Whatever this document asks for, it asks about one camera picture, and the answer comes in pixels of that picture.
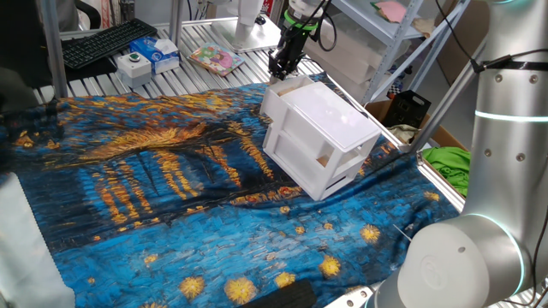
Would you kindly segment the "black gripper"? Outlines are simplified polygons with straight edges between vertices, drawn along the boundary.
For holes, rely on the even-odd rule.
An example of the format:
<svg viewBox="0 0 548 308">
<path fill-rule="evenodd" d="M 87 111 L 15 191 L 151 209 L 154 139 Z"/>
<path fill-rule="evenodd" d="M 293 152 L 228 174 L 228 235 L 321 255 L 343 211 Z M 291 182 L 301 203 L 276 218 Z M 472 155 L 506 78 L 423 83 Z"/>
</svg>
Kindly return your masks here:
<svg viewBox="0 0 548 308">
<path fill-rule="evenodd" d="M 280 80 L 280 64 L 283 64 L 283 80 L 297 70 L 299 62 L 304 57 L 303 48 L 309 37 L 309 33 L 310 30 L 304 30 L 299 27 L 283 26 L 282 36 L 277 48 L 270 50 L 268 53 L 268 67 L 271 74 L 270 82 L 278 82 Z"/>
</svg>

